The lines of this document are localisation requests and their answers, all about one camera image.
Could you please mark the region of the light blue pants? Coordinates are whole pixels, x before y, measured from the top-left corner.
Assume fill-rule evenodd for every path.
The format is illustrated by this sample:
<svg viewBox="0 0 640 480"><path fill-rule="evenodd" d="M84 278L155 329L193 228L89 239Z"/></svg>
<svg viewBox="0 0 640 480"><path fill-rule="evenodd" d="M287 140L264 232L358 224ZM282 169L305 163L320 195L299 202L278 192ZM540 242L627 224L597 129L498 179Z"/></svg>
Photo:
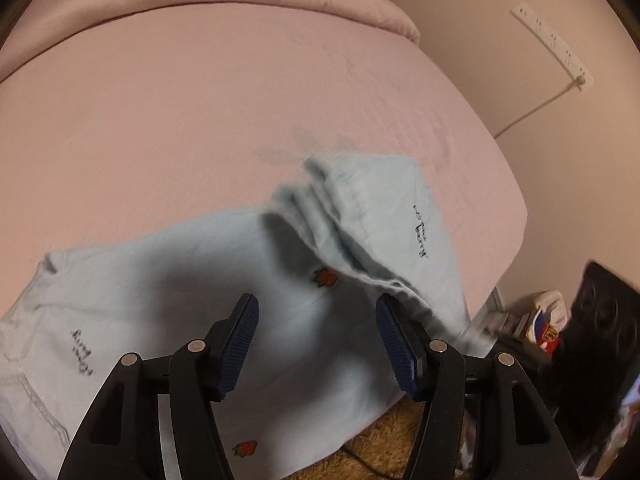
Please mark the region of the light blue pants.
<svg viewBox="0 0 640 480"><path fill-rule="evenodd" d="M1 426L39 479L60 470L116 360L202 336L244 292L259 322L216 419L239 479L280 479L336 451L400 391L374 320L391 294L470 356L457 258L418 165L401 156L306 161L270 208L216 212L119 245L50 252L1 321Z"/></svg>

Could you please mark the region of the brown fluffy rug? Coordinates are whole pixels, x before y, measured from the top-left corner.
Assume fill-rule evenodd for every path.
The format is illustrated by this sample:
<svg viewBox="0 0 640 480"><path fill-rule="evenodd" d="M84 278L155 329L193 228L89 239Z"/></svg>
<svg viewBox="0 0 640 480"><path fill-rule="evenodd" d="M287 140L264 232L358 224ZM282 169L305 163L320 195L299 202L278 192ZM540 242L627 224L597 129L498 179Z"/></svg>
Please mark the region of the brown fluffy rug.
<svg viewBox="0 0 640 480"><path fill-rule="evenodd" d="M424 407L408 396L338 451L289 479L401 479L408 466Z"/></svg>

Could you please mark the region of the black box device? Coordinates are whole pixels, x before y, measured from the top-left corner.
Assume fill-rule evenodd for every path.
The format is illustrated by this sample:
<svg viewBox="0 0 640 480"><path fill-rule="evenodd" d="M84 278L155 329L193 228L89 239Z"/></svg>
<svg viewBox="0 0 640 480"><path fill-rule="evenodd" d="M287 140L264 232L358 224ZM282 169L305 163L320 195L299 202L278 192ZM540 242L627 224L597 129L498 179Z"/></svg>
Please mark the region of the black box device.
<svg viewBox="0 0 640 480"><path fill-rule="evenodd" d="M611 433L638 375L639 292L591 260L550 368L555 425L574 460Z"/></svg>

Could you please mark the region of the pink bed sheet mattress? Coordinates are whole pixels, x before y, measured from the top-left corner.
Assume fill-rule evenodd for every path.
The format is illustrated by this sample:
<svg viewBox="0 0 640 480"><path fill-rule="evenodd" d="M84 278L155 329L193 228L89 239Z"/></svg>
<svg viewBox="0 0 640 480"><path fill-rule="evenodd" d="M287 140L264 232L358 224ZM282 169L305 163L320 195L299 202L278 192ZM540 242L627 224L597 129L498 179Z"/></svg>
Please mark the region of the pink bed sheet mattress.
<svg viewBox="0 0 640 480"><path fill-rule="evenodd" d="M418 165L476 312L527 210L419 42L283 6L183 4L97 24L1 76L1 321L50 252L270 208L309 180L308 159L336 154Z"/></svg>

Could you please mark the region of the white power strip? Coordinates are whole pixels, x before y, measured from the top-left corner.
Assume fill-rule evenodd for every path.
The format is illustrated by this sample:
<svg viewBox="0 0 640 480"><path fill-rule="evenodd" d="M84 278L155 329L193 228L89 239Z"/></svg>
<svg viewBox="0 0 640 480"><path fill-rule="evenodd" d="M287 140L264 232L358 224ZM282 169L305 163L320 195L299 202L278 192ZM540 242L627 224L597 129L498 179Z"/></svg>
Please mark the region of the white power strip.
<svg viewBox="0 0 640 480"><path fill-rule="evenodd" d="M526 3L514 6L511 14L527 28L552 54L572 78L580 91L593 85L593 76L568 44Z"/></svg>

